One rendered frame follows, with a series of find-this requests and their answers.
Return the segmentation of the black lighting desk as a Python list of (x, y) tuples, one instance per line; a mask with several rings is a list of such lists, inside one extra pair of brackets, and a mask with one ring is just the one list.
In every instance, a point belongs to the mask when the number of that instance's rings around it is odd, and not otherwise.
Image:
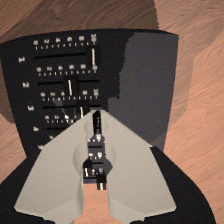
[[(5, 86), (26, 157), (92, 110), (107, 111), (164, 152), (178, 40), (163, 30), (85, 29), (1, 43)], [(113, 166), (99, 118), (87, 144), (83, 184), (106, 190)]]

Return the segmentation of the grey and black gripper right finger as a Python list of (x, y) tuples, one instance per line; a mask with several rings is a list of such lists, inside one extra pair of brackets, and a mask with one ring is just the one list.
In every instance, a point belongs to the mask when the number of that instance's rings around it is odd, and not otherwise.
[(107, 113), (98, 111), (107, 175), (109, 213), (123, 224), (216, 224), (198, 186), (157, 146), (151, 146)]

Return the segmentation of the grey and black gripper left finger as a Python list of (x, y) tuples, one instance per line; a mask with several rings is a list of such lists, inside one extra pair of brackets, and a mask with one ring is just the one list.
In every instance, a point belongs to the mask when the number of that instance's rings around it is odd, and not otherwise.
[(7, 176), (0, 184), (0, 224), (74, 224), (83, 211), (82, 164), (97, 123), (92, 110)]

